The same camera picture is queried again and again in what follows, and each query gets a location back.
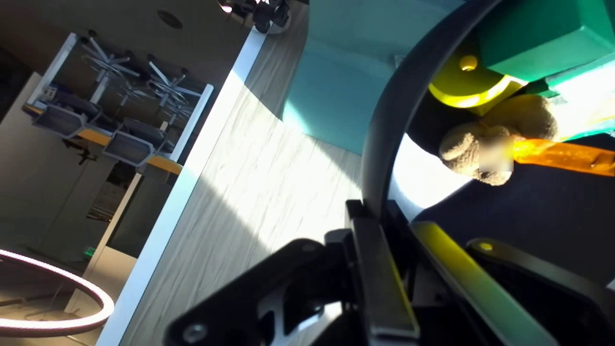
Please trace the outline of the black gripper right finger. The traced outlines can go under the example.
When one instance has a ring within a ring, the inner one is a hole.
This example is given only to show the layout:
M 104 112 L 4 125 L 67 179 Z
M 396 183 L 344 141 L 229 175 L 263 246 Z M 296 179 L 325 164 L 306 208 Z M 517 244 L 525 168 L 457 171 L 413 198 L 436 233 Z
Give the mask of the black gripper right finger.
M 411 235 L 444 283 L 469 304 L 504 346 L 557 346 L 557 339 L 440 225 L 419 221 L 411 225 Z

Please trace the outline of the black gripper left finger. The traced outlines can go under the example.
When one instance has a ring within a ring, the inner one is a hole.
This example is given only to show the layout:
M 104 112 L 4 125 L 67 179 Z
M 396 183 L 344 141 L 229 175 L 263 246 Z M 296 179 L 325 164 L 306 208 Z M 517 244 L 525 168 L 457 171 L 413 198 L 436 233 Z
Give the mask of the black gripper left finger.
M 348 200 L 346 212 L 352 227 L 367 339 L 417 341 L 421 329 L 402 287 L 384 229 L 359 200 Z

